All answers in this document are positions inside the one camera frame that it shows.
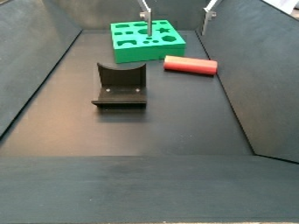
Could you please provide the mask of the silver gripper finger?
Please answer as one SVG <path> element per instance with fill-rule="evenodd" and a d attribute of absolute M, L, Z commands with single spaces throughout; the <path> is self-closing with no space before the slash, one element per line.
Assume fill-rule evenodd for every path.
<path fill-rule="evenodd" d="M 152 36 L 152 10 L 148 7 L 145 0 L 136 0 L 141 8 L 139 13 L 140 18 L 147 22 L 147 35 Z"/>
<path fill-rule="evenodd" d="M 219 5 L 220 1 L 221 0 L 209 0 L 208 5 L 203 8 L 204 19 L 203 19 L 203 26 L 201 26 L 200 35 L 205 34 L 207 27 L 208 27 L 208 22 L 216 17 L 215 8 Z"/>

